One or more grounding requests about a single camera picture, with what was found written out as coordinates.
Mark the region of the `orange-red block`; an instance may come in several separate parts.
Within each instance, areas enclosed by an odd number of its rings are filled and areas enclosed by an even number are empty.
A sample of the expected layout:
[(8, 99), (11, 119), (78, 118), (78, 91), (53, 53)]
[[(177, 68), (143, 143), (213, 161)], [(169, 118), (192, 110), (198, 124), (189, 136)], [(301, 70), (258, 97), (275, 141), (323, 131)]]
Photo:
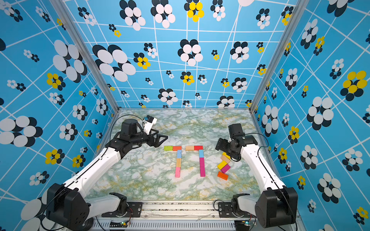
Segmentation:
[(172, 147), (172, 150), (173, 150), (173, 151), (182, 150), (182, 146), (173, 146), (173, 147)]

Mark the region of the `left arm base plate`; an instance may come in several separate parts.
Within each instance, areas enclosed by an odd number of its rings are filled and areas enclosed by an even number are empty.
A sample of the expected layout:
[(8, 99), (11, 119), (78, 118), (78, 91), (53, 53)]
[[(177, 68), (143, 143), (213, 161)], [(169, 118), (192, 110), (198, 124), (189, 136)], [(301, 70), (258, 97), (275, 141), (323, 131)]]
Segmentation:
[(127, 202), (126, 210), (123, 212), (116, 210), (113, 212), (103, 213), (101, 217), (104, 218), (139, 218), (143, 209), (143, 202)]

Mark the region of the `red block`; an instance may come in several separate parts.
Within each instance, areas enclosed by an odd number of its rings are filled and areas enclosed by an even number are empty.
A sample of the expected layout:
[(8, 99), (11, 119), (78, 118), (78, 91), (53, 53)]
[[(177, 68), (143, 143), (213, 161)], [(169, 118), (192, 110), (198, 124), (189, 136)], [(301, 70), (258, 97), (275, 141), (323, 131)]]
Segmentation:
[(200, 145), (194, 146), (194, 150), (195, 151), (203, 150), (203, 146), (200, 146)]

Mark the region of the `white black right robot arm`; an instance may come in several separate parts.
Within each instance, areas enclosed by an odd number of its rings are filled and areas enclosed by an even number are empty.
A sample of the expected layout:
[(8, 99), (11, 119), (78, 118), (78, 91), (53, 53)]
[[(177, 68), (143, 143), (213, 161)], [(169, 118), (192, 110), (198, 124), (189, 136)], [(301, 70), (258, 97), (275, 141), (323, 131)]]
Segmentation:
[(298, 204), (296, 190), (288, 188), (274, 173), (252, 133), (245, 134), (241, 124), (232, 124), (228, 130), (231, 140), (220, 138), (216, 150), (225, 152), (233, 161), (244, 160), (261, 192), (258, 199), (248, 193), (233, 195), (231, 207), (234, 216), (250, 215), (264, 228), (295, 224)]

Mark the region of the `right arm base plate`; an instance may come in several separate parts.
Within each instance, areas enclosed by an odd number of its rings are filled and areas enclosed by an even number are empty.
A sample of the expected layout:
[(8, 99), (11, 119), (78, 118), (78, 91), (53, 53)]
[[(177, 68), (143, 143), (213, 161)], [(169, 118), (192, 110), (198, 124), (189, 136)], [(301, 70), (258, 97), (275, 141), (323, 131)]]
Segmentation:
[(231, 202), (223, 202), (217, 201), (216, 210), (218, 211), (219, 218), (246, 218), (250, 219), (251, 216), (247, 212), (243, 212), (242, 215), (237, 215), (233, 211), (232, 203)]

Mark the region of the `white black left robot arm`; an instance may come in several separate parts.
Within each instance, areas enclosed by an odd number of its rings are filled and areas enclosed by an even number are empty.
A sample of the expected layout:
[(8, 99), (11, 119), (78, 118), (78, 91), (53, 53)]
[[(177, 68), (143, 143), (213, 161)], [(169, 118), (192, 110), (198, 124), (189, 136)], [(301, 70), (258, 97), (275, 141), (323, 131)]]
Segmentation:
[(147, 115), (139, 122), (126, 119), (121, 130), (105, 146), (101, 153), (82, 171), (63, 184), (53, 184), (47, 191), (46, 218), (72, 231), (87, 231), (94, 217), (104, 213), (125, 215), (129, 206), (127, 197), (120, 193), (86, 199), (94, 184), (130, 151), (146, 144), (158, 148), (168, 139), (152, 127), (157, 119)]

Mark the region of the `pink block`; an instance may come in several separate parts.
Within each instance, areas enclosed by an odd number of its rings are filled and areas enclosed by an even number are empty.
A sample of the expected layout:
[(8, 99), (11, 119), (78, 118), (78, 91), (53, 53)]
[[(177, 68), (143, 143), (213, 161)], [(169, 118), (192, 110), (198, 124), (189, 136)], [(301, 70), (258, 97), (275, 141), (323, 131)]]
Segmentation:
[(176, 167), (175, 168), (175, 177), (176, 178), (180, 178), (180, 173), (181, 173), (181, 168), (180, 167)]

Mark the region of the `green block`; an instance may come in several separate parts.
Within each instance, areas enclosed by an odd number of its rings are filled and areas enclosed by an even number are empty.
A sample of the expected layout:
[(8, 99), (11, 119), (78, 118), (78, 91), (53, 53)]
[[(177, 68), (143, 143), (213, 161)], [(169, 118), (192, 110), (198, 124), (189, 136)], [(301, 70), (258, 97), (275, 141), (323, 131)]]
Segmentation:
[(164, 146), (164, 151), (172, 151), (173, 146)]

